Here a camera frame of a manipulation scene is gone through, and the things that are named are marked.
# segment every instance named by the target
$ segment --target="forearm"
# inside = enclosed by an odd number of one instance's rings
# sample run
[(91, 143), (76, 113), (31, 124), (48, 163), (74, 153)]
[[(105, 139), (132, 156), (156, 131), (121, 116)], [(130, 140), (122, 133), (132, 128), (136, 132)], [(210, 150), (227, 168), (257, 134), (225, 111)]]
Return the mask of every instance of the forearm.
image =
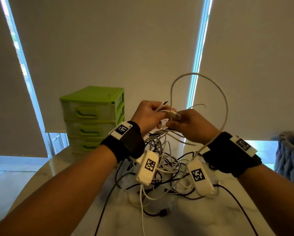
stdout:
[(294, 235), (294, 184), (265, 165), (247, 169), (238, 177), (271, 229)]
[(0, 235), (71, 235), (116, 163), (101, 145), (17, 206), (0, 222)]

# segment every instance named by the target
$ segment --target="hand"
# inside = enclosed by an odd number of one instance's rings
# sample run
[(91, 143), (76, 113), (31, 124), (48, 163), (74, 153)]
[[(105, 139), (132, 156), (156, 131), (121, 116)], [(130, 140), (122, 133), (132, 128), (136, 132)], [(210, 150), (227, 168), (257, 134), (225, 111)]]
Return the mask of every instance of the hand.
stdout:
[(195, 143), (208, 143), (220, 131), (194, 109), (179, 111), (181, 120), (168, 121), (166, 126), (181, 132)]
[[(140, 127), (140, 132), (143, 137), (151, 130), (153, 130), (155, 127), (160, 129), (162, 119), (170, 118), (170, 116), (167, 113), (154, 111), (161, 104), (161, 102), (157, 101), (143, 100), (139, 104), (136, 112), (134, 113), (131, 121), (138, 124), (138, 126)], [(169, 105), (165, 105), (164, 108), (162, 108), (162, 110), (165, 109), (176, 111), (176, 109), (170, 108)]]

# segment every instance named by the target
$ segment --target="wristband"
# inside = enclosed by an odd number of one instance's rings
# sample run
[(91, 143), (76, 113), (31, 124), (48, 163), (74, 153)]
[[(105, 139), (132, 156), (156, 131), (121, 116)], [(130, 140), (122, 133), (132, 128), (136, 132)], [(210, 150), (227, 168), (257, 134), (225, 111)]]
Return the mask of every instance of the wristband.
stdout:
[(122, 122), (115, 127), (100, 145), (106, 145), (120, 162), (131, 156), (141, 157), (145, 143), (140, 133), (140, 127), (133, 121)]
[(203, 154), (205, 161), (213, 168), (231, 173), (234, 177), (239, 177), (248, 168), (262, 164), (252, 146), (227, 132), (222, 132), (208, 148), (210, 150)]

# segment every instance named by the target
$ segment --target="table surface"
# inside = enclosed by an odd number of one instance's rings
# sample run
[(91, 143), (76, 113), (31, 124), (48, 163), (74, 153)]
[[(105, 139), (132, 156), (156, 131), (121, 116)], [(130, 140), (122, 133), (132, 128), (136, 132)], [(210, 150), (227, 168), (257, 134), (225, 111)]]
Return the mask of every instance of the table surface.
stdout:
[[(82, 158), (83, 155), (72, 154), (69, 147), (51, 158), (23, 188), (10, 211), (54, 175)], [(127, 165), (128, 162), (125, 161), (123, 169), (120, 170), (120, 175), (125, 172)], [(236, 178), (231, 174), (211, 171), (207, 166), (205, 168), (213, 181), (219, 181), (221, 185), (228, 188), (235, 195), (259, 235), (275, 236)], [(115, 171), (106, 180), (101, 192), (72, 234), (73, 236), (94, 235), (106, 197), (114, 184), (114, 175)], [(128, 176), (127, 179), (122, 181), (121, 186), (126, 188), (134, 182), (135, 177)], [(142, 235), (138, 190), (139, 187), (129, 192), (124, 192), (115, 188), (102, 218), (98, 236)], [(150, 202), (145, 207), (145, 210), (150, 213), (157, 213), (163, 208), (170, 208), (170, 214), (166, 217), (144, 215), (146, 236), (186, 234), (204, 236), (255, 235), (235, 200), (223, 189), (219, 189), (219, 193), (215, 198), (202, 198), (199, 200), (188, 200), (176, 195), (167, 195), (160, 200)]]

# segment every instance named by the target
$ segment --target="white blind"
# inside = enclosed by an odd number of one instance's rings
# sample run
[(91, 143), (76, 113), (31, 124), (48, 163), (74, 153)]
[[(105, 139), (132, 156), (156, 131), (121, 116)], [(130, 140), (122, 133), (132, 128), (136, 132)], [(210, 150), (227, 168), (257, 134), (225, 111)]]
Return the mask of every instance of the white blind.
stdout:
[[(59, 97), (124, 87), (125, 119), (170, 99), (192, 70), (203, 0), (10, 0), (46, 131), (64, 132)], [(185, 109), (189, 78), (174, 88)]]
[(1, 4), (0, 155), (47, 157)]
[[(270, 140), (294, 130), (294, 0), (213, 0), (200, 73), (228, 97), (226, 131)], [(223, 98), (205, 79), (196, 103), (221, 126)]]

